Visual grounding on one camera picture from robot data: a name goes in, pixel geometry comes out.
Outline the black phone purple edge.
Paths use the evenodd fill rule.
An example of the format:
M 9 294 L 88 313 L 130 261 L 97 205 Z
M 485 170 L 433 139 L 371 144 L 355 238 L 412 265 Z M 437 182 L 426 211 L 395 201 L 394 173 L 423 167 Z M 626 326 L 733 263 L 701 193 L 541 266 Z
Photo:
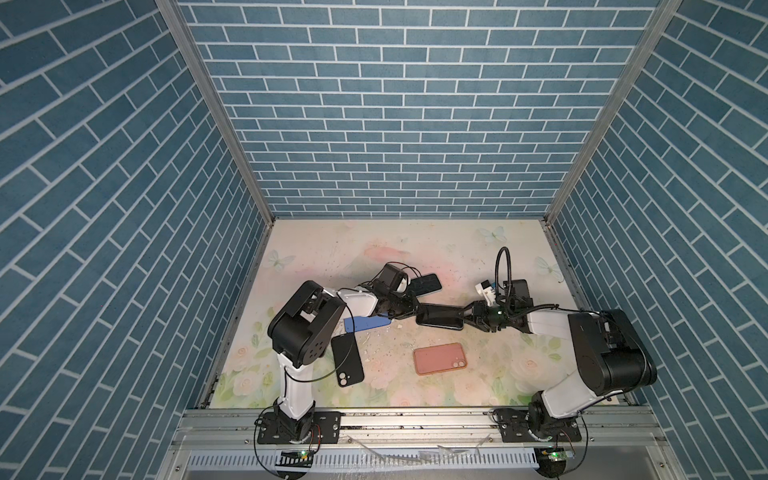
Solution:
M 406 289 L 409 295 L 420 297 L 432 294 L 442 289 L 442 284 L 435 273 L 422 275 L 412 279 Z

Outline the blue phone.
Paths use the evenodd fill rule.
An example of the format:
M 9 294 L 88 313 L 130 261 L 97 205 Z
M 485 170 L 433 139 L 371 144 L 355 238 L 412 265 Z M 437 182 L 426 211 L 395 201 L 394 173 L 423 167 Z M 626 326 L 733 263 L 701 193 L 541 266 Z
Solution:
M 344 331 L 346 333 L 363 332 L 389 326 L 391 322 L 390 318 L 384 316 L 349 317 L 344 319 Z

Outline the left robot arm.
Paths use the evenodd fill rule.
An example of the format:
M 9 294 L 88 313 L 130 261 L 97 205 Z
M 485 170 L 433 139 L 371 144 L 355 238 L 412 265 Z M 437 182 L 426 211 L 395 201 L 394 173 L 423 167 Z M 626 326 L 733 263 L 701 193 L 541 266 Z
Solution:
M 305 281 L 267 329 L 281 370 L 275 414 L 282 431 L 298 441 L 312 429 L 312 384 L 321 380 L 313 373 L 313 363 L 325 354 L 339 323 L 349 319 L 356 330 L 364 318 L 407 318 L 415 314 L 417 297 L 406 277 L 336 290 Z

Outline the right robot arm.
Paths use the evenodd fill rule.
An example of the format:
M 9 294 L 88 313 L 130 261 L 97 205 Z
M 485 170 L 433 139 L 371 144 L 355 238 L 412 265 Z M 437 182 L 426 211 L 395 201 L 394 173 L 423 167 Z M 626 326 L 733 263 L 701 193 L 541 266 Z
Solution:
M 572 424 L 591 406 L 657 380 L 657 367 L 620 309 L 574 310 L 543 304 L 512 311 L 477 301 L 457 317 L 462 325 L 485 333 L 513 328 L 571 344 L 575 370 L 534 394 L 528 406 L 528 431 L 540 440 Z

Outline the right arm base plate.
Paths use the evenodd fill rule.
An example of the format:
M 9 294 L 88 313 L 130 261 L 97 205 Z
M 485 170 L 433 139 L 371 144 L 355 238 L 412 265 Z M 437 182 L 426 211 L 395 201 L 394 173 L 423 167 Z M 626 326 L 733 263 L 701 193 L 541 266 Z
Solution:
M 493 409 L 489 416 L 503 443 L 577 443 L 582 440 L 576 417 L 554 419 L 545 413 L 531 414 L 519 408 Z

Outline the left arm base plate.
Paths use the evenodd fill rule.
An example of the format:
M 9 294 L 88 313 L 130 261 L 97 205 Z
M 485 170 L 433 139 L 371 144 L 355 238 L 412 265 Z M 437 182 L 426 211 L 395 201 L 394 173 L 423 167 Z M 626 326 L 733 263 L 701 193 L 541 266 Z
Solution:
M 264 445 L 288 445 L 292 443 L 313 442 L 337 444 L 341 428 L 342 414 L 339 411 L 317 411 L 310 409 L 304 416 L 296 420 L 290 418 L 280 408 L 274 412 L 263 413 L 258 420 L 256 442 Z

